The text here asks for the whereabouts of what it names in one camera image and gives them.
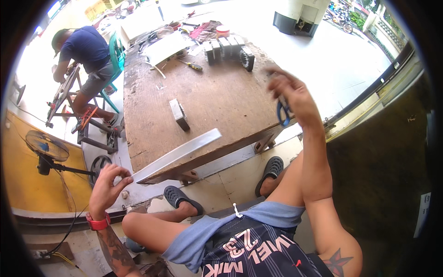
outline black slipper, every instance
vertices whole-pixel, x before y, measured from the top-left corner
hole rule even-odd
[[[179,207],[180,202],[186,201],[197,209],[197,215],[203,214],[203,207],[197,201],[189,199],[186,194],[177,187],[167,186],[163,192],[163,195],[168,203],[176,209]]]
[[[272,177],[274,179],[277,179],[277,176],[280,174],[280,172],[283,171],[283,160],[278,156],[273,156],[271,159],[269,159],[268,163],[266,164],[266,167],[264,168],[263,177],[258,182],[257,186],[255,187],[255,195],[257,197],[260,197],[260,189],[261,185],[264,181],[264,179],[268,177]]]

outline red wristwatch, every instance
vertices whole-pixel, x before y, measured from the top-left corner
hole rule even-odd
[[[109,225],[111,225],[111,218],[109,217],[109,214],[105,212],[105,219],[101,221],[94,221],[92,220],[91,214],[89,212],[86,213],[86,220],[88,221],[89,228],[92,231],[99,231],[103,230]]]

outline star tattoo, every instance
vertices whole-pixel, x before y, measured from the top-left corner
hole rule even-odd
[[[339,248],[329,260],[323,260],[323,262],[332,273],[334,273],[338,277],[343,277],[343,266],[352,258],[353,257],[342,258]]]

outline blue t-shirt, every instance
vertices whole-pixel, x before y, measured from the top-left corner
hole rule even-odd
[[[87,73],[102,68],[109,61],[109,45],[92,26],[75,30],[60,50],[59,62],[75,60]]]

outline blue scissors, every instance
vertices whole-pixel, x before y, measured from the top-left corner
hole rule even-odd
[[[278,121],[280,122],[280,125],[282,125],[283,127],[286,127],[289,124],[289,121],[291,120],[289,117],[288,112],[290,112],[290,108],[288,106],[288,104],[286,103],[286,100],[284,99],[283,95],[280,95],[279,100],[277,102],[277,117],[278,117]],[[284,111],[284,115],[285,115],[285,120],[283,121],[281,118],[281,109],[283,109]]]

